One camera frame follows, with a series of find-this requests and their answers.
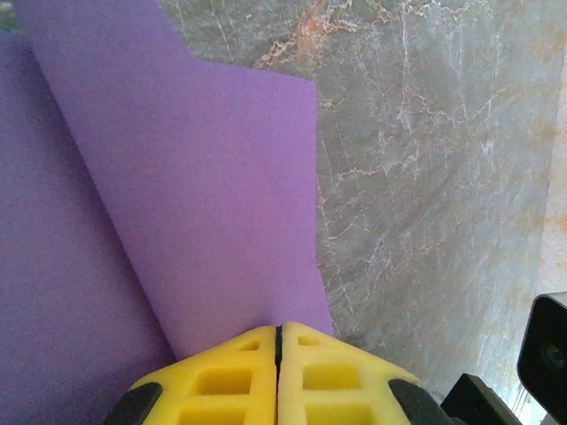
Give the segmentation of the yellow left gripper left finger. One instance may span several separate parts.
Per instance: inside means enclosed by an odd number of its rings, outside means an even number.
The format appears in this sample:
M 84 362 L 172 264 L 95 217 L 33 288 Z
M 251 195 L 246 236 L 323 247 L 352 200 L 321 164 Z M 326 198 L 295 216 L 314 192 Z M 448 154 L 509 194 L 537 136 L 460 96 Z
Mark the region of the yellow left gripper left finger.
M 105 425 L 276 425 L 279 328 L 259 327 L 136 381 Z

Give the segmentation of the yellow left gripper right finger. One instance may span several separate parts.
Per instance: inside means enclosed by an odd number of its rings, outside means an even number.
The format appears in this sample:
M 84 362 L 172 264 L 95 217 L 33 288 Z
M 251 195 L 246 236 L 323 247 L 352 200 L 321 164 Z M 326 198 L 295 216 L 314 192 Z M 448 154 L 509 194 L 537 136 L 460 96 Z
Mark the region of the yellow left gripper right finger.
M 297 322 L 281 337 L 281 425 L 448 425 L 402 367 Z

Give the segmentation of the purple cloth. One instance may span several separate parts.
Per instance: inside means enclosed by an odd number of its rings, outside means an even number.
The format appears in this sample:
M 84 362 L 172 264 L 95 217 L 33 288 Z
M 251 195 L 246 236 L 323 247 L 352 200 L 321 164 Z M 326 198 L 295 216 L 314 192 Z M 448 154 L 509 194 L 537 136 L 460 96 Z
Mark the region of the purple cloth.
M 12 0 L 0 30 L 0 425 L 99 425 L 262 325 L 333 326 L 316 89 L 194 58 L 157 0 Z

